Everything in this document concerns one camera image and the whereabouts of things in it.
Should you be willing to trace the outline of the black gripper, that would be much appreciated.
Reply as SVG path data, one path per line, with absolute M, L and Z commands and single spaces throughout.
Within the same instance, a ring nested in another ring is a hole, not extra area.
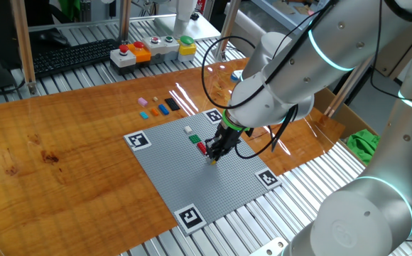
M 210 163 L 216 163 L 220 158 L 236 148 L 236 144 L 243 130 L 236 130 L 224 122 L 220 122 L 212 139 L 205 140 L 206 155 Z

